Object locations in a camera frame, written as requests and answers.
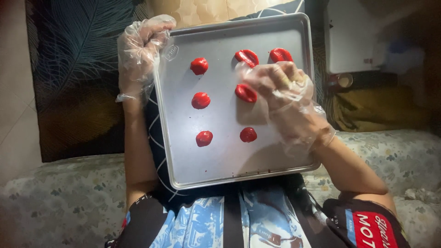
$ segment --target sofa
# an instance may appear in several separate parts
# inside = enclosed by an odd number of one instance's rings
[[[414,130],[337,136],[388,184],[411,247],[439,247],[441,139]],[[11,247],[102,247],[125,216],[123,164],[123,154],[68,159],[7,182],[0,187],[3,237]],[[340,193],[323,166],[303,178],[320,204]]]

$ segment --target embossed logo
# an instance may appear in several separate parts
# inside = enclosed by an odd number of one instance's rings
[[[164,51],[164,58],[168,61],[172,61],[174,58],[176,58],[176,55],[178,55],[178,51],[178,46],[171,45]]]

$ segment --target red dough ball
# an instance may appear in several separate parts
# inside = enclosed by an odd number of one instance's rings
[[[254,131],[254,128],[244,128],[241,132],[240,132],[240,139],[243,142],[253,142],[257,139],[257,133],[256,131]]]
[[[196,75],[202,75],[208,70],[208,62],[205,58],[197,58],[191,62],[190,70]]]
[[[237,59],[237,61],[241,62],[244,61],[247,63],[251,68],[259,64],[259,58],[257,58],[257,55],[251,51],[251,50],[240,50],[236,52],[234,57]]]
[[[243,84],[243,83],[238,84],[236,86],[236,89],[234,90],[234,93],[236,93],[236,96],[239,97],[243,101],[246,101],[246,102],[256,102],[257,101],[256,91],[254,91],[247,84]]]
[[[211,143],[213,134],[210,131],[202,131],[196,135],[196,144],[198,147],[205,147]]]
[[[198,92],[194,94],[193,99],[191,100],[191,105],[195,109],[204,109],[210,104],[211,100],[207,93]]]
[[[274,48],[269,53],[269,56],[274,61],[274,63],[279,62],[279,61],[291,61],[292,62],[291,54],[283,48]]]

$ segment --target silver baking tray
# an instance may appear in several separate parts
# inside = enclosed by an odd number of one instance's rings
[[[234,93],[238,83],[235,52],[250,49],[260,64],[269,64],[269,51],[277,47],[288,50],[297,67],[314,81],[310,22],[304,13],[171,32],[155,86],[170,183],[175,189],[299,173],[320,166],[313,157],[306,162],[287,157],[278,134],[266,123],[265,102],[246,103]],[[209,69],[196,76],[190,62],[198,57],[207,59]],[[197,92],[210,96],[207,108],[191,106]],[[245,127],[256,130],[257,140],[240,140]],[[211,144],[198,147],[196,135],[207,130],[213,133]]]

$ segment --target gloved hand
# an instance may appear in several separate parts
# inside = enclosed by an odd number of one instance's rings
[[[170,38],[176,20],[158,15],[126,27],[118,37],[118,71],[120,94],[116,101],[139,99],[145,92],[148,98],[153,83],[148,76],[159,64],[159,50]]]
[[[316,146],[328,145],[335,130],[323,108],[312,100],[314,84],[293,62],[257,65],[239,63],[242,82],[255,89],[268,103],[268,119],[281,134],[285,153],[306,157]]]

